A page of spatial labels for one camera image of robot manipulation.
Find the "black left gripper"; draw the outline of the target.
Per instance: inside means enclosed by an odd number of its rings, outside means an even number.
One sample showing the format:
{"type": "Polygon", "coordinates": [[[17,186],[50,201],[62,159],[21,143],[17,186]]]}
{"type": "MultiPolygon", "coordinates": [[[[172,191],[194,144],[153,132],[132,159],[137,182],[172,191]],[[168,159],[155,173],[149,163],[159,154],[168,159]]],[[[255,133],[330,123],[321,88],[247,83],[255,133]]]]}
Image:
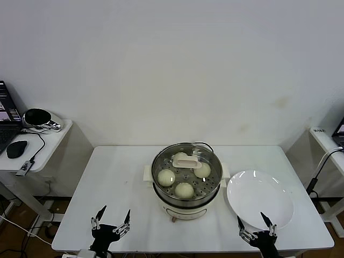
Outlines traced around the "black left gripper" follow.
{"type": "Polygon", "coordinates": [[[94,252],[107,252],[111,243],[118,241],[119,237],[123,237],[130,230],[130,213],[128,213],[124,219],[124,222],[117,226],[100,224],[100,220],[106,210],[105,205],[99,210],[95,217],[91,217],[91,234],[94,238],[93,243],[90,246],[90,250],[94,252]]]}

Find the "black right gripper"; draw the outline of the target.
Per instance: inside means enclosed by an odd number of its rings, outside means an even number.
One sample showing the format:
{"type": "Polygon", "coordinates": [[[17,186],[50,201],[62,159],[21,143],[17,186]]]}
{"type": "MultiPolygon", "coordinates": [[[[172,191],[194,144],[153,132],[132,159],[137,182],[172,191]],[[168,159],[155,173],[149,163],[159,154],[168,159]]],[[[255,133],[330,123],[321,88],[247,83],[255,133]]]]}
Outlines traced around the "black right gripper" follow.
{"type": "Polygon", "coordinates": [[[279,258],[280,255],[275,247],[275,242],[277,240],[277,225],[273,224],[269,217],[267,217],[263,212],[260,212],[260,214],[266,226],[269,228],[269,231],[250,233],[245,229],[240,217],[237,216],[239,236],[244,241],[249,242],[252,247],[258,248],[263,258],[279,258]]]}

